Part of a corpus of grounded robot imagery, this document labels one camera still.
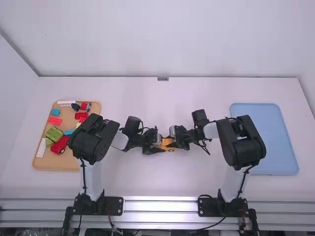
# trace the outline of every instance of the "black cable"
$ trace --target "black cable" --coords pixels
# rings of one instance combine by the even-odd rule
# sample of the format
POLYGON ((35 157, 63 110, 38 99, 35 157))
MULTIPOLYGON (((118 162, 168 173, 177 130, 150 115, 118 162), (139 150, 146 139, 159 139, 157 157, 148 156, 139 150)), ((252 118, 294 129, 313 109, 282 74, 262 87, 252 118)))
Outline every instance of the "black cable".
POLYGON ((204 150, 208 155, 210 155, 210 152, 208 151, 208 149, 206 148, 206 143, 205 143, 205 141, 204 140, 202 140, 202 144, 203 145, 201 145, 200 143, 195 143, 197 146, 199 146, 199 147, 201 147, 202 148, 202 150, 204 150))
POLYGON ((132 236, 136 236, 139 232, 140 232, 140 230, 137 230, 137 232, 135 234, 133 234, 132 236))
POLYGON ((200 200, 201 197, 207 197, 207 198, 212 198, 210 195, 208 194, 201 194, 199 197, 198 197, 198 201, 200 200))
MULTIPOLYGON (((87 193, 87 185, 86 185, 86 181, 85 181, 85 167, 86 165, 84 164, 84 161, 82 160, 82 158, 80 158, 81 161, 81 167, 82 167, 82 174, 83 174, 83 189, 84 189, 84 194, 87 193)), ((80 222, 79 222, 79 226, 78 229, 81 227, 81 222, 82 222, 82 215, 80 215, 80 222)))
POLYGON ((242 179, 242 183, 241 183, 241 187, 240 187, 240 190, 238 190, 238 192, 237 192, 237 197, 236 197, 236 198, 238 198, 238 197, 241 195, 242 189, 243 189, 243 185, 244 185, 244 183, 245 183, 246 175, 249 174, 249 170, 250 170, 251 168, 253 168, 253 167, 254 167, 254 166, 250 166, 250 167, 248 167, 248 168, 244 171, 243 179, 242 179))
POLYGON ((82 222, 82 215, 80 215, 80 222, 79 222, 78 229, 81 228, 81 222, 82 222))
POLYGON ((206 230, 206 229, 209 229, 209 228, 212 228, 212 227, 214 227, 214 226, 217 226, 219 223, 221 223, 223 220, 225 220, 226 219, 226 216, 225 217, 223 217, 220 221, 218 221, 217 223, 215 223, 215 224, 213 224, 213 225, 210 225, 210 226, 208 226, 208 227, 204 227, 204 228, 201 228, 201 229, 198 229, 198 231, 199 230, 206 230))
POLYGON ((149 127, 144 127, 144 125, 143 125, 143 121, 141 120, 140 121, 141 122, 141 124, 142 124, 142 128, 140 128, 139 130, 141 130, 141 135, 143 134, 143 131, 144 131, 144 129, 150 129, 149 127))
POLYGON ((83 173, 83 189, 84 189, 84 194, 87 193, 87 185, 85 182, 85 167, 86 165, 84 164, 84 161, 82 160, 82 158, 80 158, 80 161, 82 163, 81 167, 83 168, 82 173, 83 173))

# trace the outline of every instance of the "metal extrusion frame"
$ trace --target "metal extrusion frame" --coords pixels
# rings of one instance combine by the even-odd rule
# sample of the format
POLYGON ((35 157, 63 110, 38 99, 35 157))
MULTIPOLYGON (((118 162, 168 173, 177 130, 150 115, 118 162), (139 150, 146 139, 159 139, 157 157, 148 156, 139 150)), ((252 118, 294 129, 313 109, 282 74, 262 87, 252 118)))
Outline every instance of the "metal extrusion frame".
MULTIPOLYGON (((124 197, 122 216, 112 216, 121 229, 196 230, 221 217, 199 217, 196 197, 124 197)), ((0 199, 0 227, 61 228, 73 199, 0 199)), ((315 231, 315 202, 248 201, 260 230, 315 231)), ((71 220, 78 227, 79 215, 71 220)), ((213 230, 238 230, 240 219, 228 217, 213 230)), ((81 228, 110 228, 107 216, 83 216, 81 228)))

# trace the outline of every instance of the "blue plastic board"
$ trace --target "blue plastic board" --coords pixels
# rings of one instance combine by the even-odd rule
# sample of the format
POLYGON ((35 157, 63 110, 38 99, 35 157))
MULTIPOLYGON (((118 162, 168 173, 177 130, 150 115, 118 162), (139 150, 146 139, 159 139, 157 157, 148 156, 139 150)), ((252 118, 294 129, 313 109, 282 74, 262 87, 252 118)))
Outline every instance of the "blue plastic board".
POLYGON ((249 115, 266 145, 254 175, 296 175, 299 171, 280 108, 274 103, 234 103, 231 116, 249 115))

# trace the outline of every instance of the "cork board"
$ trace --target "cork board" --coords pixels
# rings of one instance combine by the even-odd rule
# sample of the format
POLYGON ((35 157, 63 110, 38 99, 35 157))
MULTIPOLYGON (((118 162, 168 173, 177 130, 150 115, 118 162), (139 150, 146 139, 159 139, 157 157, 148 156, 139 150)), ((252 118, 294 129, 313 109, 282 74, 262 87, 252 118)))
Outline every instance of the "cork board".
MULTIPOLYGON (((76 101, 77 104, 81 105, 82 101, 76 101)), ((91 102, 92 107, 89 112, 91 113, 100 113, 100 107, 101 105, 98 102, 91 102)), ((77 163, 77 159, 72 155, 72 150, 67 146, 65 148, 65 151, 63 154, 55 154, 52 151, 50 151, 50 147, 46 147, 43 157, 36 157, 37 151, 39 149, 40 142, 42 138, 45 138, 45 134, 51 127, 55 126, 56 128, 67 131, 70 129, 75 129, 76 123, 79 122, 79 120, 74 118, 74 114, 76 113, 75 110, 72 109, 72 107, 61 107, 57 102, 55 102, 51 108, 51 111, 57 108, 59 109, 60 115, 58 117, 52 116, 49 113, 49 116, 47 118, 47 122, 45 125, 45 128, 43 130, 43 133, 39 139, 38 146, 34 155, 32 166, 37 170, 42 171, 79 171, 79 165, 77 163), (60 118, 63 121, 60 125, 54 125, 48 123, 49 117, 55 117, 60 118)))

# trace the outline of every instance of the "lego brick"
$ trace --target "lego brick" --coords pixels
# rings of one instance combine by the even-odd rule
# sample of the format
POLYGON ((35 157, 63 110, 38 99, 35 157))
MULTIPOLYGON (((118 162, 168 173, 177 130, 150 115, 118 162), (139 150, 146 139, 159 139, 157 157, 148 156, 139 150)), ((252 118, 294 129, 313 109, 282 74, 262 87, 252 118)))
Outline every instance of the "lego brick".
POLYGON ((51 113, 50 113, 52 116, 56 116, 58 117, 60 115, 60 110, 57 109, 57 108, 54 108, 51 113))
POLYGON ((58 140, 61 139, 61 137, 63 136, 63 132, 57 127, 53 126, 49 130, 47 130, 45 136, 53 142, 58 142, 58 140))
POLYGON ((54 143, 54 141, 52 141, 51 139, 46 139, 46 147, 50 147, 52 144, 54 143))
POLYGON ((89 113, 87 112, 76 112, 74 115, 75 119, 80 119, 80 118, 87 118, 89 116, 89 113))
POLYGON ((92 107, 92 103, 89 103, 89 104, 88 104, 88 107, 87 107, 87 112, 90 112, 91 107, 92 107))
POLYGON ((85 111, 87 109, 87 107, 88 107, 88 104, 86 102, 82 102, 80 110, 85 111))
POLYGON ((81 118, 79 119, 79 123, 83 123, 85 120, 86 120, 86 118, 81 117, 81 118))
POLYGON ((49 117, 48 123, 60 125, 62 121, 63 121, 62 119, 58 119, 55 117, 49 117))

